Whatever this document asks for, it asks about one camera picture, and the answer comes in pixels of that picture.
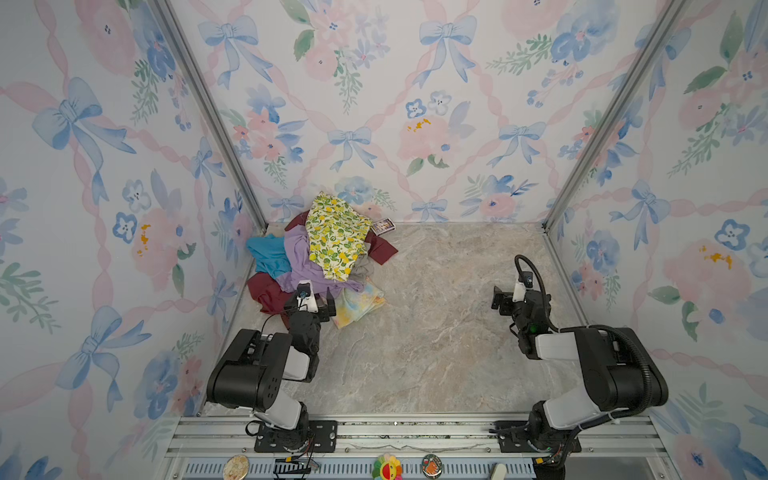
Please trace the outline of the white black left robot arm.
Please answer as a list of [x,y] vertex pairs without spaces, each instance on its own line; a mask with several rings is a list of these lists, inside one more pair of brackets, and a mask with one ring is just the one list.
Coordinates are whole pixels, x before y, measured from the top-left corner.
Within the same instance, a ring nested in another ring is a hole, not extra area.
[[307,407],[281,389],[283,381],[309,383],[319,366],[321,327],[336,315],[335,300],[306,291],[286,303],[286,333],[241,329],[212,370],[206,399],[229,409],[251,410],[278,432],[309,429]]

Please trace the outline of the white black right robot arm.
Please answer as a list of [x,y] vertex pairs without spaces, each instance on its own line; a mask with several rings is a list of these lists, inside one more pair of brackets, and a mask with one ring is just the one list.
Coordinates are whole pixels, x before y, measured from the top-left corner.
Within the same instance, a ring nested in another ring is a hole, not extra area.
[[512,292],[496,287],[491,308],[512,319],[510,332],[528,360],[570,361],[581,383],[557,398],[534,404],[524,422],[498,421],[490,430],[503,449],[564,455],[580,432],[636,416],[668,400],[658,367],[630,328],[577,326],[554,330],[550,296],[519,283]]

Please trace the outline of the teal blue cloth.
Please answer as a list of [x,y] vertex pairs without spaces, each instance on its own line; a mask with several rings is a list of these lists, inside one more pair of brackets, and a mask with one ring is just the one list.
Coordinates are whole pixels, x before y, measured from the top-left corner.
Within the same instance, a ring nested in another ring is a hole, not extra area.
[[247,240],[246,248],[255,260],[258,273],[266,273],[271,278],[277,279],[292,271],[282,237],[272,234],[252,237]]

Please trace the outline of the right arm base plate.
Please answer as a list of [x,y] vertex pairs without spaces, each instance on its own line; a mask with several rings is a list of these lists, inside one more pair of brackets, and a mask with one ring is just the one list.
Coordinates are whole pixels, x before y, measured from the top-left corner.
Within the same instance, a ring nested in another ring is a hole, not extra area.
[[532,425],[529,421],[500,420],[493,423],[489,434],[496,438],[502,453],[548,456],[563,451],[570,431],[551,429],[547,423]]

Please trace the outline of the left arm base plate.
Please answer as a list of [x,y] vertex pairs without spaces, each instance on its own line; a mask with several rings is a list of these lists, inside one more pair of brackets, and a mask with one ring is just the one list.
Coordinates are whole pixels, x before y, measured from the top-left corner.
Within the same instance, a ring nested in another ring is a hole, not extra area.
[[254,438],[255,453],[334,453],[339,423],[334,420],[301,420],[296,429],[286,430],[258,423],[258,430],[246,433]]

